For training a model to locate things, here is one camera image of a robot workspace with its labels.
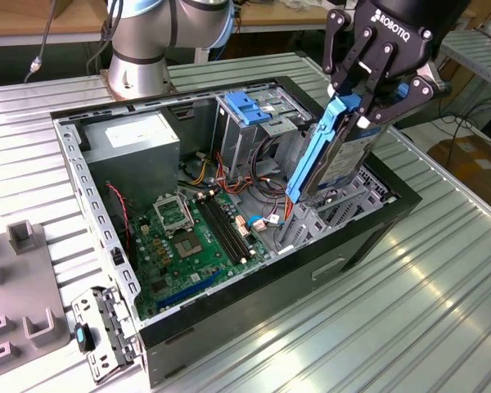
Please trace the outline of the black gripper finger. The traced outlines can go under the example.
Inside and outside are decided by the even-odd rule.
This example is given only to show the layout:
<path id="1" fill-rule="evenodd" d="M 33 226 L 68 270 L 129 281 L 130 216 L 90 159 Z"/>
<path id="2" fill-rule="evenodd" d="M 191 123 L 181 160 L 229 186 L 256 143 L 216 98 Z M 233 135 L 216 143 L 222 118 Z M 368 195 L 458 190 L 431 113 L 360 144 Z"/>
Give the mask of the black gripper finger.
<path id="1" fill-rule="evenodd" d="M 369 65 L 371 73 L 356 109 L 356 126 L 367 129 L 426 104 L 436 95 L 436 72 L 428 56 L 413 56 L 397 43 L 386 42 Z"/>
<path id="2" fill-rule="evenodd" d="M 347 30 L 351 22 L 349 14 L 341 9 L 331 9 L 327 14 L 322 71 L 330 75 L 327 88 L 330 98 L 347 94 L 355 85 L 357 78 L 353 76 L 354 69 L 376 37 L 376 30 L 366 26 L 355 36 L 353 45 L 345 55 L 337 56 L 339 35 Z"/>

